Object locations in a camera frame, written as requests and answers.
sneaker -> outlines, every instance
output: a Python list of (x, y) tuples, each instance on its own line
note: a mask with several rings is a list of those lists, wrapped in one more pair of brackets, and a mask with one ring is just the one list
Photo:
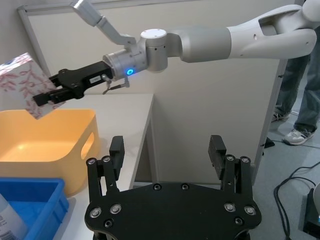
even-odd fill
[(304, 144), (308, 139), (312, 138), (314, 136), (315, 132), (300, 132), (298, 130), (293, 129), (291, 132), (289, 132), (282, 141), (287, 145), (302, 145)]
[(285, 114), (285, 115), (282, 115), (280, 113), (277, 113), (277, 112), (273, 112), (273, 115), (272, 115), (272, 120), (271, 122), (277, 122), (277, 121), (281, 121), (281, 120), (285, 120), (285, 119), (288, 119), (289, 118), (289, 113)]

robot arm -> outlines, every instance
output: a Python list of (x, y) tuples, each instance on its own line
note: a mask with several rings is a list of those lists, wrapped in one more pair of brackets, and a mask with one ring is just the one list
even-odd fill
[[(141, 33), (137, 42), (132, 36), (118, 33), (106, 17), (86, 0), (75, 0), (70, 6), (89, 25), (97, 26), (110, 41), (124, 48), (104, 55), (104, 70), (94, 73), (90, 69), (89, 77), (83, 75), (83, 68), (74, 71), (64, 69), (59, 74), (68, 74), (74, 85), (61, 81), (59, 74), (55, 81), (61, 82), (62, 89), (67, 89), (67, 97), (63, 96), (61, 89), (59, 94), (53, 91), (41, 97), (37, 95), (34, 99), (39, 106), (48, 101), (59, 103), (83, 97), (84, 91), (92, 86), (88, 84), (92, 79), (99, 79), (95, 85), (106, 82), (108, 90), (128, 87), (128, 76), (143, 70), (162, 72), (167, 68), (170, 57), (197, 63), (231, 58), (292, 59), (305, 56), (312, 52), (317, 41), (314, 29), (320, 26), (320, 0), (307, 0), (303, 6), (283, 6), (237, 26), (149, 29)], [(120, 79), (125, 79), (125, 84), (110, 87), (112, 81)]]

blue bin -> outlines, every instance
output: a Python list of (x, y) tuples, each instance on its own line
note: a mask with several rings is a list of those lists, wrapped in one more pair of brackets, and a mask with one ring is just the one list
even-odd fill
[(0, 177), (0, 194), (28, 226), (24, 240), (52, 240), (69, 203), (59, 178)]

person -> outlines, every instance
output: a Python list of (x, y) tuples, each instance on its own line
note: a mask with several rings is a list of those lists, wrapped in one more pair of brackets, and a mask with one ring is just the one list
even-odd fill
[(310, 61), (298, 119), (293, 130), (282, 141), (302, 145), (317, 130), (320, 116), (320, 27), (315, 29), (317, 41), (310, 55), (289, 59), (272, 116), (272, 122), (287, 119), (297, 99), (298, 87)]

orange plastic bin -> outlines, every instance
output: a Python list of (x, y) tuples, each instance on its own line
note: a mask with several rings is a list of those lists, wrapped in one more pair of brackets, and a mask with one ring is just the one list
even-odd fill
[(56, 109), (39, 120), (25, 110), (0, 112), (0, 177), (62, 178), (72, 195), (99, 151), (93, 110)]

